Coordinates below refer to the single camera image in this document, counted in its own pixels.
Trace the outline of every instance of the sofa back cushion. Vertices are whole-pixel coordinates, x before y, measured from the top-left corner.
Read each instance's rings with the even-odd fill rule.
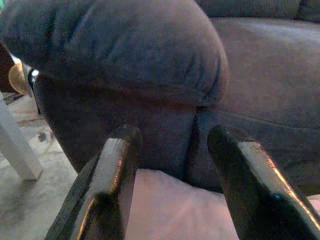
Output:
[[[302,0],[298,19],[320,23],[320,0]]]
[[[296,17],[299,0],[195,0],[206,14],[213,17]]]

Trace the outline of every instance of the table leg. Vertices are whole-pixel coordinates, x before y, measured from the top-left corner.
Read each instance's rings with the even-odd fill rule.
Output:
[[[1,92],[0,151],[23,180],[38,179],[42,166],[9,112]]]

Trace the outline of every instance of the couch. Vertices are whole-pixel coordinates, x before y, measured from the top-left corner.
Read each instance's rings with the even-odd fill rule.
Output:
[[[79,172],[121,126],[140,168],[221,191],[215,125],[259,140],[307,195],[320,193],[319,1],[19,0],[0,41],[42,73],[40,110]]]

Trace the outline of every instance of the yellow object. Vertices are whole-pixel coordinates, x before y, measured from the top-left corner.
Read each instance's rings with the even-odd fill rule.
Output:
[[[18,63],[10,68],[9,71],[9,83],[11,87],[18,93],[27,95],[29,85],[24,76],[22,64]]]

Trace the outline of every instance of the upholstery fabric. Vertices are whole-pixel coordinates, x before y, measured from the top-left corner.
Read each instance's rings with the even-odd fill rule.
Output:
[[[210,18],[256,17],[293,19],[299,0],[195,0]]]
[[[213,126],[227,125],[260,141],[296,184],[319,189],[320,25],[211,20],[226,49],[231,81],[218,105],[198,110],[186,181],[218,188],[206,142]]]
[[[108,89],[66,87],[48,77],[34,86],[39,108],[79,172],[123,125],[142,136],[139,167],[183,178],[196,108]]]
[[[320,195],[308,197],[320,213]],[[220,193],[192,187],[160,171],[139,169],[126,240],[238,240]]]
[[[11,1],[0,41],[65,85],[211,105],[228,82],[222,43],[193,0]]]
[[[298,18],[320,23],[320,0],[302,0],[298,11]]]

